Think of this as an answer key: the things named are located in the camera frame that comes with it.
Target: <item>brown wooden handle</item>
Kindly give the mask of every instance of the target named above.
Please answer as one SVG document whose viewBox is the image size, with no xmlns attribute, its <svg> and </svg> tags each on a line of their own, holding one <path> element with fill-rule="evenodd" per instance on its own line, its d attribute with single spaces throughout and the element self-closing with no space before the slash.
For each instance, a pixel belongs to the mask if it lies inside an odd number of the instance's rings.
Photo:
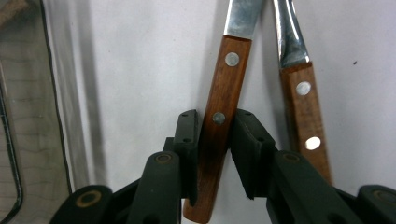
<svg viewBox="0 0 396 224">
<path fill-rule="evenodd" d="M 312 63 L 280 71 L 293 149 L 303 154 L 332 183 Z"/>
<path fill-rule="evenodd" d="M 186 200 L 183 209 L 184 217 L 197 223 L 212 215 L 250 45 L 251 40 L 227 35 L 221 41 L 199 140 L 198 200 L 194 207 Z"/>
</svg>

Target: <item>silver rivet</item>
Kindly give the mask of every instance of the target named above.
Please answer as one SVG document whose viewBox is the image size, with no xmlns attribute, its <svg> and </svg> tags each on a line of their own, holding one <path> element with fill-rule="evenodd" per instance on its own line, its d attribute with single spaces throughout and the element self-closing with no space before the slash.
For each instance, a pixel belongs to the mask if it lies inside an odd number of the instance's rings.
<svg viewBox="0 0 396 224">
<path fill-rule="evenodd" d="M 227 63 L 228 66 L 234 67 L 239 63 L 239 56 L 234 53 L 228 53 L 227 56 L 225 56 L 225 63 Z"/>
<path fill-rule="evenodd" d="M 299 95 L 307 95 L 311 91 L 311 84 L 307 81 L 300 82 L 296 90 Z"/>
<path fill-rule="evenodd" d="M 221 125 L 224 123 L 224 121 L 225 121 L 225 116 L 222 113 L 216 112 L 213 115 L 213 122 L 215 122 L 216 124 Z"/>
<path fill-rule="evenodd" d="M 320 138 L 318 137 L 310 137 L 308 140 L 305 142 L 305 148 L 308 150 L 315 150 L 318 147 L 320 147 Z"/>
</svg>

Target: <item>metal utensil with wooden handle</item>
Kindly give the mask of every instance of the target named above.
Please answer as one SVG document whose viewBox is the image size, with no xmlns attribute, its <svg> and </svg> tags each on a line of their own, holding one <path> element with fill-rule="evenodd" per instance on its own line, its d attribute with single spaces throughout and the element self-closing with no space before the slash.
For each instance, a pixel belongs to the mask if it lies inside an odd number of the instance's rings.
<svg viewBox="0 0 396 224">
<path fill-rule="evenodd" d="M 302 153 L 332 182 L 318 90 L 291 0 L 274 0 L 280 78 L 293 149 Z"/>
<path fill-rule="evenodd" d="M 198 199 L 184 203 L 184 217 L 207 223 L 219 186 L 230 126 L 248 63 L 262 0 L 231 0 L 199 139 Z"/>
</svg>

